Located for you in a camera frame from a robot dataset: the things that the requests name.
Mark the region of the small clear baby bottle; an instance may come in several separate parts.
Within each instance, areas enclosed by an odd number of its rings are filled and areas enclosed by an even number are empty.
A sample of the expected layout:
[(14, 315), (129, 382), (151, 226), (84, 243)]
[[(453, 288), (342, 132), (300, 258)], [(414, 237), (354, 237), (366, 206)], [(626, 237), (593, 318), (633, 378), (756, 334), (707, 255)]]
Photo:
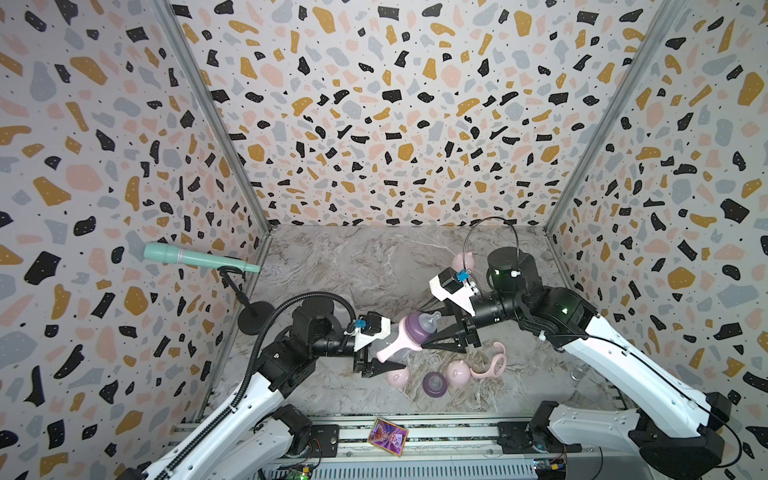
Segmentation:
[(397, 325), (392, 325), (390, 334), (377, 339), (371, 344), (373, 355), (381, 362), (394, 361), (399, 352), (403, 350), (412, 350), (414, 343), (408, 338), (405, 332), (405, 318), (401, 319)]

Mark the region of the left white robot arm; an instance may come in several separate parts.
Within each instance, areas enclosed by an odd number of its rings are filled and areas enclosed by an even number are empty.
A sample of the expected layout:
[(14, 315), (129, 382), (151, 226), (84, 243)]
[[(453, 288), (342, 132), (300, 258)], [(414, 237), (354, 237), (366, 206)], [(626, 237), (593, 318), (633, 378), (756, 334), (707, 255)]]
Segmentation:
[(401, 369), (368, 357), (369, 346), (389, 336), (391, 326), (376, 312), (356, 314), (337, 294), (288, 299), (266, 318), (229, 398), (162, 458), (128, 468), (121, 478), (242, 479), (286, 454), (309, 451), (312, 422), (287, 398), (322, 357), (349, 357), (365, 378)]

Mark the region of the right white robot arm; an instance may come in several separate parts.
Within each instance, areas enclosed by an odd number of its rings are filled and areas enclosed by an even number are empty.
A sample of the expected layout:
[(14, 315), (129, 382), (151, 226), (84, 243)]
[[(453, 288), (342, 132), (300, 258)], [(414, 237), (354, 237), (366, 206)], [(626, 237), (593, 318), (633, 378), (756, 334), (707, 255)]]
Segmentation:
[(578, 409), (544, 401), (519, 433), (502, 438), (513, 452), (565, 453), (583, 445), (640, 457), (670, 479), (700, 479), (724, 467), (731, 404), (675, 378), (622, 337), (596, 307), (565, 287), (543, 284), (532, 255), (517, 247), (488, 257), (483, 293), (470, 273), (446, 268), (429, 282), (453, 325), (422, 342), (425, 349), (463, 353), (479, 346), (482, 328), (514, 321), (602, 375), (634, 406), (627, 410)]

